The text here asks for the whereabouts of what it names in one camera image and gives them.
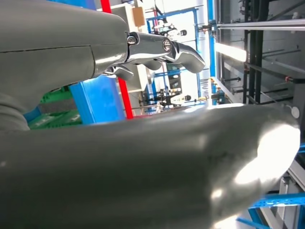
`gray casing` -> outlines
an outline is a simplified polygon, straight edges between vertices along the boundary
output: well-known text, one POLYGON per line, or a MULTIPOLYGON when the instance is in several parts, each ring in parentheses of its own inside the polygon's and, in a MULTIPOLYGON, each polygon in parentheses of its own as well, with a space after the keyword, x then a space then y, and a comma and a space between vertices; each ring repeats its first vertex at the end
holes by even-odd
POLYGON ((128 27, 112 14, 2 0, 0 21, 0 129, 28 129, 22 114, 44 94, 96 77, 127 57, 128 27))

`red pole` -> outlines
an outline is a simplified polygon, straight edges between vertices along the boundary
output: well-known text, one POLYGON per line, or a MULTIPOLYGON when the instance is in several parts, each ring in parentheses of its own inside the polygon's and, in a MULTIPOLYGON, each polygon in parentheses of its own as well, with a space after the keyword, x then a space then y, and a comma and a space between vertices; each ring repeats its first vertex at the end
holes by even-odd
MULTIPOLYGON (((109 0, 101 0, 101 6, 103 12, 111 13, 109 0)), ((131 110, 130 100, 129 99, 127 86, 124 80, 119 78, 119 85, 122 95, 123 102, 125 107, 127 119, 133 118, 133 111, 131 110)))

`fluorescent light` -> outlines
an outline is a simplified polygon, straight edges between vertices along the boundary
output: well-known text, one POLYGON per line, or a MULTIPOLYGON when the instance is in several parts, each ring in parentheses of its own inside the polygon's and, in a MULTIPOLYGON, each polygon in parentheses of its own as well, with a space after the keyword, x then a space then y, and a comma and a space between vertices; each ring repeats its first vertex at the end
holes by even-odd
POLYGON ((220 52, 227 56, 234 58, 238 61, 245 62, 247 60, 247 52, 236 47, 225 45, 225 44, 215 44, 216 52, 220 52))

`metal screw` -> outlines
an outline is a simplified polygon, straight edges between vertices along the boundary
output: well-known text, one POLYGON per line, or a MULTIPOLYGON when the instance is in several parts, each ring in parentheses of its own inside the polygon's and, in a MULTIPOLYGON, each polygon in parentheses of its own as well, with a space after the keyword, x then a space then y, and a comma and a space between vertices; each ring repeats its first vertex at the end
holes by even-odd
POLYGON ((172 44, 169 40, 165 39, 163 41, 163 48, 166 52, 170 52, 170 50, 172 50, 172 44))
POLYGON ((134 36, 129 36, 127 37, 127 44, 136 44, 136 38, 134 36))

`gray panel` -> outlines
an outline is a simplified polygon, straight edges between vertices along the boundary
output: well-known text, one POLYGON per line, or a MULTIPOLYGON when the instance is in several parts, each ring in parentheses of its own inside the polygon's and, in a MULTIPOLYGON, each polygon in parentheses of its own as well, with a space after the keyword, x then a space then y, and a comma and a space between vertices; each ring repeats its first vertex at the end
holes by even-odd
POLYGON ((0 52, 126 43, 112 14, 46 0, 1 0, 0 52))
POLYGON ((90 47, 0 53, 0 104, 21 113, 34 109, 47 92, 90 79, 90 47))

